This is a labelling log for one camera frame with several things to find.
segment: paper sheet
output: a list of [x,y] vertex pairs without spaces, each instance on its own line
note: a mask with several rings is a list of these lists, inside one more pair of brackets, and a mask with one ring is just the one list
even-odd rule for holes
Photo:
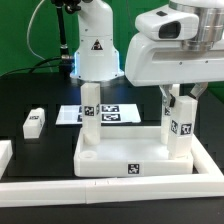
[[[101,104],[102,123],[141,122],[136,104]],[[56,125],[81,124],[82,106],[61,106]]]

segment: small white block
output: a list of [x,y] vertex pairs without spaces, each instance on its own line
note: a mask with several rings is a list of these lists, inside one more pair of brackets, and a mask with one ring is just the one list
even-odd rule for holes
[[45,114],[42,108],[31,110],[23,125],[24,138],[39,138],[44,122]]
[[[170,93],[177,97],[180,94],[180,84],[174,84]],[[169,136],[169,128],[170,128],[170,114],[171,108],[165,108],[162,105],[162,118],[161,118],[161,142],[165,145],[168,143],[168,136]]]
[[0,141],[0,179],[12,157],[11,141]]
[[197,103],[189,96],[176,97],[167,144],[170,159],[187,156],[191,151]]
[[101,129],[100,84],[85,83],[81,87],[81,101],[84,140],[88,145],[97,145]]

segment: white rectangular piece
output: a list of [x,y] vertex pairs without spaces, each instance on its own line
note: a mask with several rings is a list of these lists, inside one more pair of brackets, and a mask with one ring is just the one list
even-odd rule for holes
[[[56,125],[82,124],[81,105],[62,105]],[[136,104],[101,104],[101,123],[139,123],[141,118]]]
[[23,125],[24,138],[39,138],[44,122],[45,114],[42,108],[31,110]]
[[189,96],[176,97],[167,144],[170,159],[186,156],[191,151],[197,104],[198,101]]
[[85,83],[81,86],[82,127],[84,141],[89,145],[100,142],[100,84]]
[[101,142],[89,146],[80,131],[74,156],[77,176],[137,177],[191,174],[193,158],[169,160],[160,127],[101,127]]
[[0,179],[12,157],[11,141],[0,141]]

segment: triangle warning sticker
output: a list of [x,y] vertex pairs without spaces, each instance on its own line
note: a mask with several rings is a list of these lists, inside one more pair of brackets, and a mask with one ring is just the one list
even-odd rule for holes
[[99,51],[99,50],[103,50],[99,40],[97,39],[96,42],[94,43],[94,45],[92,46],[91,50],[93,51]]

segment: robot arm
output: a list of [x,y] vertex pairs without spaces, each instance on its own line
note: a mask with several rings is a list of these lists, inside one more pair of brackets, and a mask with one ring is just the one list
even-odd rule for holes
[[222,81],[224,1],[172,0],[139,15],[126,76],[135,86]]

